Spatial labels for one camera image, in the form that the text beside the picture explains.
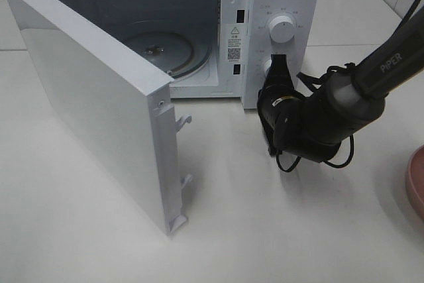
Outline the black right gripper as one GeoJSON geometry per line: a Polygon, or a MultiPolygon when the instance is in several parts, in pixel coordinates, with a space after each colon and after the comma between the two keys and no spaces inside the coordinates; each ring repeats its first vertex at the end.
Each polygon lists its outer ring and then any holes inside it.
{"type": "Polygon", "coordinates": [[[272,54],[270,65],[262,88],[258,92],[257,111],[264,131],[270,156],[277,155],[279,149],[274,144],[274,132],[282,103],[302,99],[296,92],[285,54],[272,54]]]}

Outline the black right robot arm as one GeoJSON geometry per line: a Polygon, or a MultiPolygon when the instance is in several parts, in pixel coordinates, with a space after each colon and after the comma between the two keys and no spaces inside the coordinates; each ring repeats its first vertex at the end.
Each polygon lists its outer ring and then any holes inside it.
{"type": "Polygon", "coordinates": [[[298,73],[309,97],[295,90],[286,55],[273,54],[257,101],[270,156],[330,164],[343,140],[382,115],[389,92],[422,70],[422,9],[361,63],[330,66],[320,78],[298,73]]]}

